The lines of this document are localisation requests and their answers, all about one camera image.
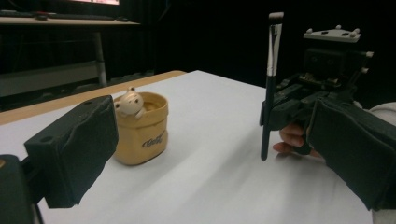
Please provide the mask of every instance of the white sleeve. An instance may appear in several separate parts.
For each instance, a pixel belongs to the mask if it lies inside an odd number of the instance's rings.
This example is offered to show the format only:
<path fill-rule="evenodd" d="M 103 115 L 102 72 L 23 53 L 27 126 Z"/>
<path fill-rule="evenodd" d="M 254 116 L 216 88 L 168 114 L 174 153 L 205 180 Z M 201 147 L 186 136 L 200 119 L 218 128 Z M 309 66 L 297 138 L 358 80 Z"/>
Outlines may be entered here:
<path fill-rule="evenodd" d="M 396 102 L 377 105 L 371 108 L 369 112 L 396 126 Z"/>

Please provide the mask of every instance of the wooden table edge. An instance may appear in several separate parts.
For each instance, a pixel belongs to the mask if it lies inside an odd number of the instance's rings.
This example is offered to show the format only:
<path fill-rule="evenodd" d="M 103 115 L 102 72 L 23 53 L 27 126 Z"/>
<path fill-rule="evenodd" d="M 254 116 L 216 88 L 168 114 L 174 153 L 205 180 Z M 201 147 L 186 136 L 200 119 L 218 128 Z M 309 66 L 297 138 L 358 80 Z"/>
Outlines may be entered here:
<path fill-rule="evenodd" d="M 86 91 L 80 94 L 71 95 L 36 105 L 28 105 L 25 107 L 4 111 L 0 113 L 0 125 L 14 122 L 20 119 L 27 119 L 32 116 L 44 114 L 52 110 L 60 109 L 70 105 L 77 105 L 95 97 L 111 95 L 120 91 L 126 91 L 129 86 L 140 87 L 154 82 L 166 80 L 168 78 L 178 77 L 184 74 L 186 74 L 186 72 L 178 70 L 170 71 L 151 77 L 143 77 L 128 82 L 123 82 L 121 84 L 108 86 L 94 91 Z"/>

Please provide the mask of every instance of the screen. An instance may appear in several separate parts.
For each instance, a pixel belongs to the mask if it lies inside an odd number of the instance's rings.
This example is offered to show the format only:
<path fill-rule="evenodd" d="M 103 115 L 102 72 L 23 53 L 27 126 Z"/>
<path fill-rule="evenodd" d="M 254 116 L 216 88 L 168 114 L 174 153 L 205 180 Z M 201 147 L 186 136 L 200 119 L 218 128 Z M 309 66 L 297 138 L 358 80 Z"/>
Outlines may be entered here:
<path fill-rule="evenodd" d="M 99 3 L 108 5 L 119 5 L 120 0 L 69 0 L 74 2 L 88 2 L 88 3 Z"/>

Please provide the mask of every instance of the monitor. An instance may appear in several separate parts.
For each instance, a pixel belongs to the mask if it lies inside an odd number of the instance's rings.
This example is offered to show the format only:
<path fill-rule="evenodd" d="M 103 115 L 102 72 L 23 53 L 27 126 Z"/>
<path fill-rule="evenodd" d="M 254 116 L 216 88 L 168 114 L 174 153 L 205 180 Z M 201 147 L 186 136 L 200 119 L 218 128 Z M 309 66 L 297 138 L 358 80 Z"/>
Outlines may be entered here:
<path fill-rule="evenodd" d="M 62 14 L 119 16 L 120 0 L 39 0 L 42 11 Z"/>
<path fill-rule="evenodd" d="M 108 5 L 119 5 L 120 4 L 119 0 L 69 0 L 69 1 L 108 4 Z"/>

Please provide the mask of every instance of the cup logo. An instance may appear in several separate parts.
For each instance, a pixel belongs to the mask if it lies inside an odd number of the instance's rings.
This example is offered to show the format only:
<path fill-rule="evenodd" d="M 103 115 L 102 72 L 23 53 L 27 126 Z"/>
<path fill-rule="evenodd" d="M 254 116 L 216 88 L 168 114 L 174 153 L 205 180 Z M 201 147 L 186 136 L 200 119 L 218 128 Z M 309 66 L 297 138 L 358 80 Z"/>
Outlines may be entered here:
<path fill-rule="evenodd" d="M 144 142 L 142 147 L 151 147 L 153 145 L 160 144 L 163 141 L 163 134 L 165 131 L 163 131 L 160 135 L 158 135 L 155 138 L 150 138 L 148 141 Z"/>

